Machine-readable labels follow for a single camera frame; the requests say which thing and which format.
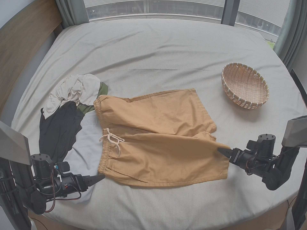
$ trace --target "clothing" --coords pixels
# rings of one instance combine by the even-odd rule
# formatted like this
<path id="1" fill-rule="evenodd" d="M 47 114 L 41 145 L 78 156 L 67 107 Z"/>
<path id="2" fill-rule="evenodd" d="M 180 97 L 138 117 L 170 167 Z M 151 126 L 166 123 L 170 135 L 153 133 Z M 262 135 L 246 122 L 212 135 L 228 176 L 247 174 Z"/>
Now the clothing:
<path id="1" fill-rule="evenodd" d="M 80 123 L 82 129 L 76 134 L 76 142 L 72 145 L 72 149 L 68 151 L 64 161 L 70 165 L 70 172 L 73 174 L 97 175 L 97 169 L 102 153 L 101 142 L 99 138 L 102 134 L 102 128 L 99 124 L 96 112 L 86 113 Z M 88 203 L 94 186 L 90 186 L 82 197 L 72 203 Z M 69 194 L 66 198 L 79 197 L 79 193 Z"/>
<path id="2" fill-rule="evenodd" d="M 47 119 L 43 108 L 40 112 L 40 153 L 49 155 L 55 163 L 62 162 L 76 142 L 76 134 L 82 129 L 80 122 L 84 114 L 73 101 L 66 102 Z"/>
<path id="3" fill-rule="evenodd" d="M 186 186 L 227 178 L 229 146 L 211 135 L 216 125 L 195 89 L 132 99 L 94 101 L 103 129 L 98 171 L 131 186 Z"/>
<path id="4" fill-rule="evenodd" d="M 45 119 L 50 117 L 59 106 L 74 101 L 92 105 L 100 88 L 100 80 L 92 74 L 75 75 L 62 79 L 51 92 L 43 108 Z"/>
<path id="5" fill-rule="evenodd" d="M 100 83 L 100 88 L 99 88 L 97 98 L 98 98 L 98 96 L 100 96 L 102 94 L 108 94 L 108 86 L 103 82 Z M 93 105 L 85 105 L 85 104 L 81 104 L 81 103 L 77 106 L 77 108 L 80 109 L 81 112 L 83 112 L 84 114 L 94 110 Z"/>

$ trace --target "building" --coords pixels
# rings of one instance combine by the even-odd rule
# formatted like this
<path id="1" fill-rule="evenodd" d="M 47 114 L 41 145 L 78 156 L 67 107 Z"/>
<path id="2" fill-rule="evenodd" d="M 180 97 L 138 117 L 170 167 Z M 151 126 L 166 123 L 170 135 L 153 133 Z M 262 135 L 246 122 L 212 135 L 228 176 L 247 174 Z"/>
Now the building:
<path id="1" fill-rule="evenodd" d="M 235 26 L 276 42 L 290 0 L 240 0 Z M 90 21 L 180 18 L 220 23 L 225 0 L 84 0 Z"/>

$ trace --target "bed sheet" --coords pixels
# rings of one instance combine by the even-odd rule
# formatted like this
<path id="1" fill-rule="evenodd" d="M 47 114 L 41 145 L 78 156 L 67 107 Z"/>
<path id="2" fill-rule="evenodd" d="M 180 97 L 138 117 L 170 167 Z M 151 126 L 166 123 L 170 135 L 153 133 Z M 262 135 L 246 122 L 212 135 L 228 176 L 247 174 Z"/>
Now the bed sheet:
<path id="1" fill-rule="evenodd" d="M 231 62 L 259 71 L 270 98 L 256 110 L 235 105 L 224 93 L 222 68 Z M 72 26 L 57 37 L 27 86 L 12 128 L 38 153 L 40 109 L 63 78 L 91 73 L 109 95 L 134 97 L 195 88 L 217 125 L 217 141 L 244 149 L 259 134 L 276 135 L 279 154 L 287 121 L 306 115 L 299 90 L 260 34 L 200 21 L 130 19 Z M 228 178 L 185 187 L 142 189 L 104 179 L 90 202 L 57 202 L 46 217 L 84 229 L 220 229 L 274 208 L 300 185 L 306 151 L 301 149 L 290 179 L 269 191 L 261 178 L 230 164 Z"/>

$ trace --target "wooden floor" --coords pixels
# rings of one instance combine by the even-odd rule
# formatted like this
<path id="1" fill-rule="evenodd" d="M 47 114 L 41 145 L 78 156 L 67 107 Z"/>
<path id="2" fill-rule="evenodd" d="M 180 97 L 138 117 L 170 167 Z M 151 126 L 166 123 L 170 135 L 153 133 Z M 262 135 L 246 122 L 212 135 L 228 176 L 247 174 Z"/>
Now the wooden floor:
<path id="1" fill-rule="evenodd" d="M 243 222 L 235 226 L 223 228 L 221 230 L 247 230 L 247 229 L 248 230 L 264 230 L 266 228 L 278 229 L 286 216 L 287 209 L 288 209 L 288 202 L 286 201 L 286 202 L 283 202 L 278 207 L 264 213 L 263 215 L 255 219 Z M 42 215 L 35 215 L 33 212 L 30 212 L 30 211 L 29 211 L 29 216 L 34 219 L 34 222 L 38 230 L 46 230 L 46 229 L 48 230 L 82 230 L 80 228 L 75 228 L 72 226 L 58 223 L 53 220 L 49 220 L 48 218 Z M 305 223 L 303 224 L 300 230 L 307 230 L 307 221 L 305 221 Z"/>

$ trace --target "headboard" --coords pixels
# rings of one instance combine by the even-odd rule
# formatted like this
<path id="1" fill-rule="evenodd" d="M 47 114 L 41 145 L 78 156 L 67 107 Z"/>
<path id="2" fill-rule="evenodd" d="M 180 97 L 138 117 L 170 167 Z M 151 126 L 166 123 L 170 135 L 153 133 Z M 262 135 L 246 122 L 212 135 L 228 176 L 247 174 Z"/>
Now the headboard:
<path id="1" fill-rule="evenodd" d="M 0 114 L 22 69 L 61 22 L 55 0 L 35 0 L 0 28 Z"/>

